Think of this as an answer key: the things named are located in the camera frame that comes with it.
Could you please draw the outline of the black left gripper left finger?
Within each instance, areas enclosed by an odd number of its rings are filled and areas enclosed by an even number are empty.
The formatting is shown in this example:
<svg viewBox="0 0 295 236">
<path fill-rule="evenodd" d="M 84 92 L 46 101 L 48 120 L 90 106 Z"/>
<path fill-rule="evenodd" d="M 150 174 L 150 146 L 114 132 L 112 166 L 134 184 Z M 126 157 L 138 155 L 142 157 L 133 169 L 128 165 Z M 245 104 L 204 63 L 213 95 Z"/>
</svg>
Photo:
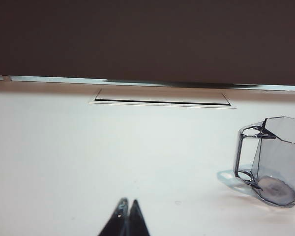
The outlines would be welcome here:
<svg viewBox="0 0 295 236">
<path fill-rule="evenodd" d="M 128 199 L 121 198 L 99 236 L 128 235 Z"/>
</svg>

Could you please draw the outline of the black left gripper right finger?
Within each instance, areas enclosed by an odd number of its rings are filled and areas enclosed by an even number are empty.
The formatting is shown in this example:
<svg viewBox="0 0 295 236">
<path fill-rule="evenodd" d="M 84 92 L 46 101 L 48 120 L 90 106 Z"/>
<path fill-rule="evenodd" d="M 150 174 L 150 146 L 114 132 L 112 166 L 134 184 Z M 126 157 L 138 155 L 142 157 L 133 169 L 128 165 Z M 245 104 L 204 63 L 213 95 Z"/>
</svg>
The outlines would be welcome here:
<svg viewBox="0 0 295 236">
<path fill-rule="evenodd" d="M 139 202 L 133 201 L 129 215 L 129 235 L 130 236 L 150 236 Z"/>
</svg>

